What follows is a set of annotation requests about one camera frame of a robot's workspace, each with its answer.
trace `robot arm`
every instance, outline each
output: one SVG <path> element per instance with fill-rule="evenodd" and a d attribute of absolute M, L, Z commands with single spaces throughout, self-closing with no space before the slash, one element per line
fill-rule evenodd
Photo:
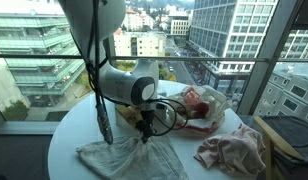
<path fill-rule="evenodd" d="M 98 6 L 98 32 L 93 28 L 93 0 L 59 0 L 59 3 L 67 17 L 71 27 L 71 33 L 76 42 L 85 63 L 92 66 L 98 76 L 97 86 L 100 87 L 102 95 L 124 104 L 137 106 L 142 110 L 143 119 L 152 117 L 153 109 L 147 104 L 150 98 L 156 98 L 158 86 L 158 65 L 156 61 L 137 61 L 132 72 L 124 72 L 113 68 L 109 62 L 98 70 L 95 49 L 99 47 L 99 60 L 106 59 L 103 40 L 111 36 L 122 24 L 125 17 L 125 0 L 99 0 Z M 99 42 L 93 38 L 98 34 Z M 105 108 L 97 105 L 98 121 L 100 130 L 107 143 L 113 141 L 111 128 Z M 146 131 L 150 131 L 151 120 L 144 121 Z M 146 139 L 152 132 L 142 132 Z"/>

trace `pink cloth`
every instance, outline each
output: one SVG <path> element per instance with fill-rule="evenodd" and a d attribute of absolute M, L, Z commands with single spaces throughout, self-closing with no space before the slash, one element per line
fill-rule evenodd
<path fill-rule="evenodd" d="M 255 176 L 265 168 L 261 159 L 264 152 L 262 136 L 243 124 L 230 134 L 204 140 L 194 158 L 207 168 L 219 163 L 229 173 L 239 171 Z"/>

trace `crumpled cloth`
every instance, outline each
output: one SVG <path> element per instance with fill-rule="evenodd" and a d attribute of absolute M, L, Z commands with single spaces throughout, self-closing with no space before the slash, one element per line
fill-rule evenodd
<path fill-rule="evenodd" d="M 209 168 L 218 163 L 222 170 L 255 176 L 265 168 L 261 155 L 265 152 L 262 136 L 246 125 L 230 134 L 216 135 L 204 140 L 194 156 Z"/>
<path fill-rule="evenodd" d="M 165 136 L 115 138 L 112 145 L 94 142 L 77 148 L 81 161 L 100 179 L 188 179 Z"/>

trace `plastic bag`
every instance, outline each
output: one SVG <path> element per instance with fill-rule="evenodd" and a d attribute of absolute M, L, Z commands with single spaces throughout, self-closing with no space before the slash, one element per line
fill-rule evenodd
<path fill-rule="evenodd" d="M 184 129 L 197 134 L 211 134 L 224 122 L 224 110 L 231 107 L 226 96 L 209 86 L 188 86 L 181 92 L 169 96 L 168 99 L 180 102 L 185 108 L 175 102 L 170 102 L 177 111 L 177 126 L 183 126 L 186 114 L 189 120 Z M 174 121 L 174 110 L 168 108 L 168 115 Z"/>

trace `table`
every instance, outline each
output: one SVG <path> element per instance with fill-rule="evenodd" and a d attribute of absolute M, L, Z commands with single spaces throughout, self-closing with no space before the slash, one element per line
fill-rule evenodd
<path fill-rule="evenodd" d="M 167 96 L 179 92 L 187 85 L 160 81 L 166 90 Z M 108 116 L 111 121 L 114 137 L 138 134 L 131 127 L 118 127 L 115 125 L 116 111 L 114 104 L 106 101 Z M 225 111 L 225 121 L 212 135 L 225 134 L 236 130 L 243 123 L 232 111 Z M 168 134 L 174 149 L 182 162 L 190 179 L 248 179 L 242 175 L 229 176 L 220 171 L 218 166 L 206 169 L 201 166 L 193 155 L 205 137 L 189 136 L 186 132 L 171 132 Z M 51 140 L 48 153 L 48 170 L 51 180 L 79 179 L 96 180 L 96 174 L 82 164 L 75 149 L 85 144 L 103 141 L 96 121 L 95 96 L 89 95 L 73 107 L 60 122 Z"/>

